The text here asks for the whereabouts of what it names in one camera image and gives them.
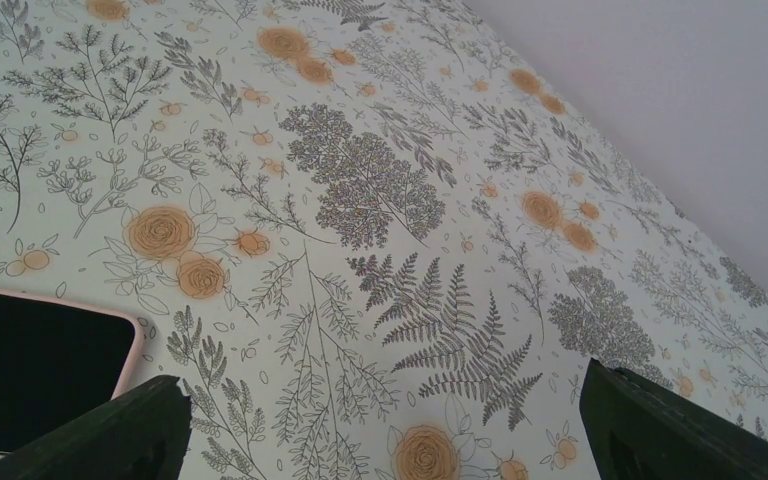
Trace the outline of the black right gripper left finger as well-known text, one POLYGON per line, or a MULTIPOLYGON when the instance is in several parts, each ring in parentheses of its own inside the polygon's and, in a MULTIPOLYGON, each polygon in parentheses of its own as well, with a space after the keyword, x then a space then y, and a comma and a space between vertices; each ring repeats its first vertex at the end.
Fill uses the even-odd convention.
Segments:
POLYGON ((0 479, 178 479, 192 420, 179 381, 155 376, 1 457, 0 479))

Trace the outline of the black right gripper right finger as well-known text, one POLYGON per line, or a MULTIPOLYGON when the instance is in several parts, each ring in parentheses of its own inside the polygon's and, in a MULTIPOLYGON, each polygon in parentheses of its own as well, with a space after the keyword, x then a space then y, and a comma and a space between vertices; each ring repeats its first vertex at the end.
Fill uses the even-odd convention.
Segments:
POLYGON ((591 360, 579 411, 603 479, 768 479, 768 441, 628 369, 591 360))

